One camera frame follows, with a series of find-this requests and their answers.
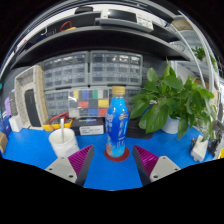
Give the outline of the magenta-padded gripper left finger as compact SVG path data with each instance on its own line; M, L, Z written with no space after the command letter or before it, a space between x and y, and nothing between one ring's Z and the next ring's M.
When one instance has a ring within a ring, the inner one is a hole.
M90 145L69 157L58 157L46 168L46 171L78 186L83 186L86 181L93 156L94 146Z

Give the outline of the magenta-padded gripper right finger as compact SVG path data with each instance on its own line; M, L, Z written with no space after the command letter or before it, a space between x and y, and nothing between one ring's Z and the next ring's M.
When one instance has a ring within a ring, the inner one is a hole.
M143 186L180 170L167 156L158 157L137 145L133 146L133 157Z

